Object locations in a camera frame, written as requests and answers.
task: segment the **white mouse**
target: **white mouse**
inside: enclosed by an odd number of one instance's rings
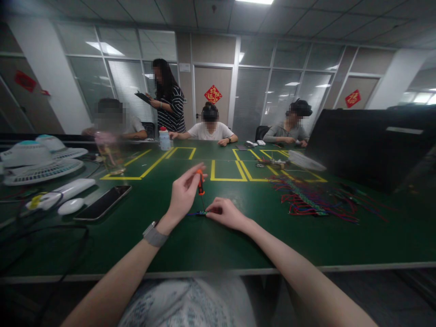
[[[77,210],[79,210],[85,201],[82,198],[75,198],[72,200],[68,200],[64,204],[62,204],[58,209],[58,214],[61,216],[75,213]]]

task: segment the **hand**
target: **hand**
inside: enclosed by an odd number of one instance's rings
[[[242,231],[250,221],[230,199],[226,198],[215,198],[213,203],[206,208],[206,211],[209,211],[206,217],[238,231]]]
[[[196,172],[199,169],[204,170],[205,168],[206,166],[203,163],[199,163],[173,182],[171,203],[164,217],[172,219],[175,225],[177,225],[191,209],[200,181],[200,175]]]
[[[157,101],[155,99],[150,99],[150,104],[153,108],[156,108],[156,109],[160,108],[160,101]]]
[[[178,137],[177,132],[168,132],[169,139],[176,139]]]
[[[221,139],[221,140],[218,141],[218,144],[221,145],[221,146],[226,146],[229,143],[230,143],[229,139]]]
[[[286,144],[295,143],[295,139],[294,139],[294,138],[288,138],[288,137],[285,137],[285,138],[284,138],[284,142],[285,142]]]

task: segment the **watch strap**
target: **watch strap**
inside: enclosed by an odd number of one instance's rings
[[[150,226],[142,233],[143,238],[152,246],[161,248],[168,239],[167,235],[163,235],[156,230],[158,222],[152,222]]]

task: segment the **green workbench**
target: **green workbench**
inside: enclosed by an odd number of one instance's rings
[[[436,267],[436,220],[431,217],[434,204],[407,194],[391,196],[358,187],[377,201],[397,208],[379,207],[389,219],[386,223],[360,208],[360,225],[334,216],[291,216],[289,205],[281,204],[280,193],[273,190],[268,178],[283,171],[257,168],[259,157],[286,159],[286,149],[271,144],[252,151],[238,151],[235,144],[219,147],[212,141],[175,141],[174,149],[161,151],[157,143],[135,145],[126,154],[127,170],[123,176],[111,177],[102,169],[93,176],[97,185],[79,196],[90,204],[115,185],[132,185],[120,203],[97,222],[73,220],[74,215],[56,213],[33,228],[57,224],[86,224],[90,239],[79,263],[67,280],[100,279],[141,238],[142,232],[166,212],[172,182],[199,162],[209,174],[204,184],[206,206],[215,197],[230,198],[248,217],[277,238],[307,257],[323,271],[346,271],[388,268]],[[53,190],[76,178],[86,176],[94,168],[86,168],[41,184]],[[341,181],[328,173],[311,173],[296,165],[285,173],[313,185]],[[16,193],[19,187],[0,188],[0,195]],[[11,218],[16,204],[1,205],[2,220]],[[191,213],[203,209],[196,197]],[[0,241],[15,231],[15,225],[0,230]],[[5,282],[50,282],[57,280],[70,265],[83,231],[43,231],[32,237],[28,254],[3,276]],[[1,249],[3,263],[17,257],[25,240]],[[236,274],[268,274],[277,270],[245,235],[229,230],[206,217],[187,216],[175,228],[165,246],[151,263],[146,277],[186,277],[205,271],[231,271]]]

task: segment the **water bottle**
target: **water bottle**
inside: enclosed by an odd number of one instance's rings
[[[168,151],[171,149],[169,134],[166,127],[164,126],[159,129],[159,146],[160,149],[163,151]]]
[[[116,137],[108,132],[96,132],[95,143],[99,149],[103,164],[111,175],[124,173],[126,167],[117,145]]]

